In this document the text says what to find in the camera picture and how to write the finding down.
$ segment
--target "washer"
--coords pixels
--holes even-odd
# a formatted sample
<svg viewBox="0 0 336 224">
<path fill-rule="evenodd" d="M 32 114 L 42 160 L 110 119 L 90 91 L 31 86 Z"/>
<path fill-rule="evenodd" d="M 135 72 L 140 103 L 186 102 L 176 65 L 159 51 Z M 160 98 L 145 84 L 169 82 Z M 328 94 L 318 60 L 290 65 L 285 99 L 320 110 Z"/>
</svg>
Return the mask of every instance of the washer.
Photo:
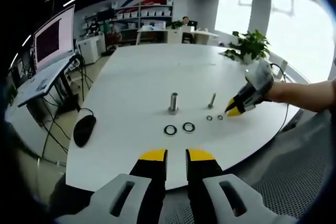
<svg viewBox="0 0 336 224">
<path fill-rule="evenodd" d="M 188 130 L 185 128 L 187 125 L 190 125 L 190 126 L 192 127 L 192 129 L 191 129 L 190 131 L 188 131 Z M 186 123 L 183 124 L 182 129 L 183 129 L 185 132 L 187 132 L 187 133 L 192 133 L 192 132 L 195 131 L 195 125 L 194 125 L 193 123 L 186 122 Z"/>
<path fill-rule="evenodd" d="M 168 133 L 168 128 L 173 128 L 174 129 L 174 132 L 173 133 Z M 167 125 L 165 128 L 164 128 L 164 130 L 163 130 L 163 132 L 164 132 L 164 134 L 167 134 L 168 136 L 173 136 L 173 135 L 175 135 L 176 133 L 177 133 L 177 128 L 174 126 L 174 125 Z"/>
</svg>

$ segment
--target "metal shaft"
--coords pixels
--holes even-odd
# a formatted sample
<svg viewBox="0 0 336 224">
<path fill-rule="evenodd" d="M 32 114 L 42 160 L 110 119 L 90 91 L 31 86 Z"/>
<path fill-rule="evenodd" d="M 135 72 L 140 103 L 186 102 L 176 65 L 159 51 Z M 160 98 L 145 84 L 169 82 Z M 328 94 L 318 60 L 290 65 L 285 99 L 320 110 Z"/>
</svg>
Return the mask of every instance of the metal shaft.
<svg viewBox="0 0 336 224">
<path fill-rule="evenodd" d="M 177 107 L 177 93 L 172 93 L 170 97 L 170 107 L 168 108 L 168 111 L 170 114 L 176 114 L 178 110 Z"/>
<path fill-rule="evenodd" d="M 211 101 L 210 101 L 210 103 L 209 103 L 209 105 L 208 105 L 208 108 L 209 108 L 209 109 L 211 109 L 211 108 L 214 106 L 215 98 L 216 98 L 216 93 L 214 93 L 214 94 L 212 95 Z"/>
</svg>

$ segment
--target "computer mouse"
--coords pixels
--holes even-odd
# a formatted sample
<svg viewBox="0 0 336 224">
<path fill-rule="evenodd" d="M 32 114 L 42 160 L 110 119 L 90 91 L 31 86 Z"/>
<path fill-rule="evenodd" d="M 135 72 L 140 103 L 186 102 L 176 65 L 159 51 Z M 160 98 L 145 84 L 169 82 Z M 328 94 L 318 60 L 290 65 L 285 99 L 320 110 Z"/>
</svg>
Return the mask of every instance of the computer mouse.
<svg viewBox="0 0 336 224">
<path fill-rule="evenodd" d="M 93 115 L 84 116 L 76 123 L 73 130 L 73 139 L 78 147 L 84 147 L 89 141 L 97 119 Z"/>
</svg>

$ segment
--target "round table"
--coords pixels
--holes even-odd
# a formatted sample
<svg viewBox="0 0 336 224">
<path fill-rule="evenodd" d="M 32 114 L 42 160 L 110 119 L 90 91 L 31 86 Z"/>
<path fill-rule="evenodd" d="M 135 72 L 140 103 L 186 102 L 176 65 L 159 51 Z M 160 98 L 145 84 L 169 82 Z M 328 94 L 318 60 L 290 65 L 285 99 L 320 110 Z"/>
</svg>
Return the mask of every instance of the round table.
<svg viewBox="0 0 336 224">
<path fill-rule="evenodd" d="M 246 80 L 239 63 L 218 54 L 224 50 L 188 44 L 119 48 L 82 105 L 95 113 L 97 123 L 83 148 L 71 139 L 67 185 L 96 191 L 118 174 L 129 173 L 142 153 L 166 148 L 166 189 L 172 189 L 187 185 L 187 148 L 210 152 L 227 169 L 271 140 L 284 122 L 287 105 L 264 102 L 227 118 L 224 110 Z M 178 93 L 176 115 L 168 113 L 173 92 Z M 297 111 L 289 106 L 287 122 Z M 78 119 L 87 114 L 80 111 Z M 195 125 L 193 133 L 183 131 L 185 122 Z M 164 134 L 169 124 L 177 128 L 174 136 Z"/>
</svg>

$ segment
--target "human arm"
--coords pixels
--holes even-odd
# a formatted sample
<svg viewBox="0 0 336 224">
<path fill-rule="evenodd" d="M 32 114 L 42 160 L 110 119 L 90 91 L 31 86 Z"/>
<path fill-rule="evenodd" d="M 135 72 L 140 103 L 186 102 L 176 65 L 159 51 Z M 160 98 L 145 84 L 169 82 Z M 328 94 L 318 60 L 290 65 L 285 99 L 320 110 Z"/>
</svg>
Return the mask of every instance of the human arm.
<svg viewBox="0 0 336 224">
<path fill-rule="evenodd" d="M 313 84 L 274 82 L 265 98 L 319 112 L 336 107 L 336 79 Z"/>
</svg>

